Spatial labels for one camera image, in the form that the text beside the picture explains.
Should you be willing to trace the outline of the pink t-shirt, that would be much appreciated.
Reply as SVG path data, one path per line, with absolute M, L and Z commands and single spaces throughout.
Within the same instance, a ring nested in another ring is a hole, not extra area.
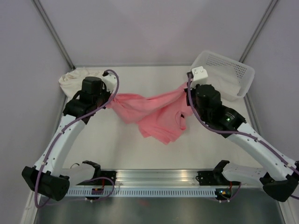
M 186 118 L 193 115 L 186 103 L 187 83 L 152 97 L 121 93 L 107 105 L 126 124 L 137 124 L 145 138 L 153 137 L 165 145 L 175 142 L 186 129 Z

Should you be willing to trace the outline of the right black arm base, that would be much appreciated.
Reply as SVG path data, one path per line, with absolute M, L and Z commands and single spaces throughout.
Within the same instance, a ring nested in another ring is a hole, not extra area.
M 227 160 L 221 160 L 213 170 L 198 171 L 195 179 L 200 186 L 230 186 L 231 184 L 238 186 L 240 182 L 230 182 L 222 174 L 225 166 L 229 163 Z

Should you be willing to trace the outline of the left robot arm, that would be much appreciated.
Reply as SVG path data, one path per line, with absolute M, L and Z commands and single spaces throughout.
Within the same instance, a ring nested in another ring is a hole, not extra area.
M 26 166 L 22 171 L 22 177 L 35 195 L 60 201 L 70 187 L 85 181 L 92 185 L 101 182 L 101 166 L 95 162 L 84 161 L 69 169 L 64 169 L 63 165 L 91 116 L 109 103 L 118 86 L 118 78 L 108 72 L 101 77 L 83 79 L 81 89 L 65 105 L 59 127 L 48 147 L 32 167 Z

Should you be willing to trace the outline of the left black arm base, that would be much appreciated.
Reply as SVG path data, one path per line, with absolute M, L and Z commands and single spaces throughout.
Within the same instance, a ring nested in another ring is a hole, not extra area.
M 91 165 L 95 168 L 93 177 L 91 180 L 84 181 L 83 184 L 86 185 L 97 185 L 97 186 L 112 186 L 110 180 L 115 183 L 116 171 L 102 171 L 101 166 L 92 161 L 83 161 L 83 164 Z

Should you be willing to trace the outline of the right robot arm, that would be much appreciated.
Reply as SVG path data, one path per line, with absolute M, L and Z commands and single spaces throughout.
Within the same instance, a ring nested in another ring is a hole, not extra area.
M 236 110 L 224 106 L 213 86 L 197 84 L 192 88 L 192 84 L 187 82 L 187 105 L 203 127 L 235 143 L 261 165 L 253 168 L 222 160 L 213 170 L 214 181 L 260 187 L 279 202 L 292 198 L 299 185 L 299 163 L 266 142 Z

